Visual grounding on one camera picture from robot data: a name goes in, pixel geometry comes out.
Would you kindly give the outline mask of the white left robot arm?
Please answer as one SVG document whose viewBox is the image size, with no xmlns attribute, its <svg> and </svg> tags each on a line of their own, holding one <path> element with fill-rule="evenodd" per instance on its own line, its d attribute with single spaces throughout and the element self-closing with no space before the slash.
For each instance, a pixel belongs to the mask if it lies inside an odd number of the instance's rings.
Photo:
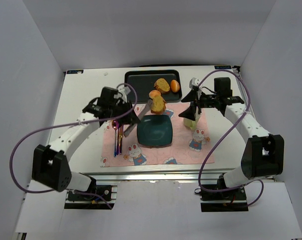
<svg viewBox="0 0 302 240">
<path fill-rule="evenodd" d="M 140 120 L 134 112 L 136 103 L 128 100 L 135 93 L 127 83 L 116 88 L 104 87 L 101 95 L 83 108 L 75 123 L 48 145 L 38 145 L 34 150 L 32 179 L 51 189 L 92 193 L 96 180 L 83 173 L 73 172 L 69 161 L 79 146 L 103 123 L 115 120 L 121 125 L 136 124 Z"/>
</svg>

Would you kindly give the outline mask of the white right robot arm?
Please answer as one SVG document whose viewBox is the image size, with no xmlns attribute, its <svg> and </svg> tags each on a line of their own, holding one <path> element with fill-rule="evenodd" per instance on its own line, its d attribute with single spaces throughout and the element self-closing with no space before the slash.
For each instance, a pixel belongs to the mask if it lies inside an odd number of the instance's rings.
<svg viewBox="0 0 302 240">
<path fill-rule="evenodd" d="M 179 116 L 195 121 L 203 108 L 215 108 L 233 124 L 227 132 L 237 129 L 246 143 L 240 166 L 222 174 L 214 192 L 232 191 L 263 177 L 281 174 L 283 137 L 272 135 L 256 121 L 249 112 L 250 102 L 233 95 L 230 78 L 215 78 L 214 91 L 209 95 L 203 92 L 202 83 L 197 78 L 190 80 L 190 92 L 182 99 L 183 103 L 190 105 Z"/>
</svg>

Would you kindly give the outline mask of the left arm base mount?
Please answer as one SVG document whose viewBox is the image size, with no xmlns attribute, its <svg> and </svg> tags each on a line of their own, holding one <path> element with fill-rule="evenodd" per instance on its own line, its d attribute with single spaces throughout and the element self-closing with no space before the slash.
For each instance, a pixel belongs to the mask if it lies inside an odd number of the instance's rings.
<svg viewBox="0 0 302 240">
<path fill-rule="evenodd" d="M 116 185 L 97 185 L 90 194 L 67 191 L 64 209 L 111 210 L 117 198 Z"/>
</svg>

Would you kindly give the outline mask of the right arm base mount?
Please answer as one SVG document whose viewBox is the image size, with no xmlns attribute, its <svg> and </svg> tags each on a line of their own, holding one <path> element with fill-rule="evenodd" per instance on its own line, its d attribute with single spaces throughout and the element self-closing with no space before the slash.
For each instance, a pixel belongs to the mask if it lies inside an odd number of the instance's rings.
<svg viewBox="0 0 302 240">
<path fill-rule="evenodd" d="M 204 213 L 247 212 L 248 203 L 244 188 L 227 192 L 207 192 L 196 188 L 194 193 L 200 196 L 201 211 Z"/>
</svg>

